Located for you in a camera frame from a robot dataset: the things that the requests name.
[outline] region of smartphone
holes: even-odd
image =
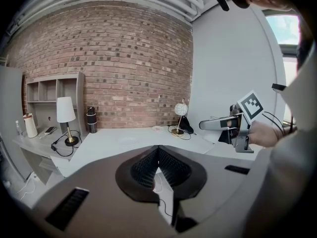
[[[48,129],[47,129],[47,131],[45,131],[45,135],[49,135],[49,134],[51,134],[53,131],[54,131],[54,129],[55,129],[55,127],[53,126],[53,127],[49,127]]]

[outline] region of floor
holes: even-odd
[[[57,174],[53,172],[47,184],[44,185],[36,177],[36,175],[32,173],[26,185],[26,183],[22,181],[21,178],[15,173],[15,171],[12,169],[12,167],[10,166],[7,160],[3,160],[0,163],[0,165],[1,165],[1,181],[10,182],[10,187],[8,188],[9,194],[18,200],[21,200],[21,198],[24,196],[21,202],[23,202],[29,208],[33,208],[37,200],[46,191],[48,191],[50,188],[52,188],[54,185],[58,184],[60,181],[64,179],[64,177],[61,174]],[[161,212],[164,219],[170,224],[172,221],[172,217],[169,215],[172,215],[172,209],[173,209],[173,190],[168,185],[162,173],[156,174],[155,181],[156,181],[155,192],[159,195],[161,199],[158,210]]]

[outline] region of white lampshade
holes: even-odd
[[[188,111],[188,107],[185,103],[178,103],[176,104],[174,111],[177,115],[184,116]]]
[[[56,108],[58,122],[69,122],[76,119],[71,97],[57,98]]]

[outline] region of black thermos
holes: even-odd
[[[94,107],[89,107],[87,111],[87,124],[90,133],[97,132],[97,117]]]

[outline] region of hand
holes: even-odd
[[[278,128],[259,121],[252,123],[248,136],[249,144],[256,144],[263,147],[272,147],[283,137]]]

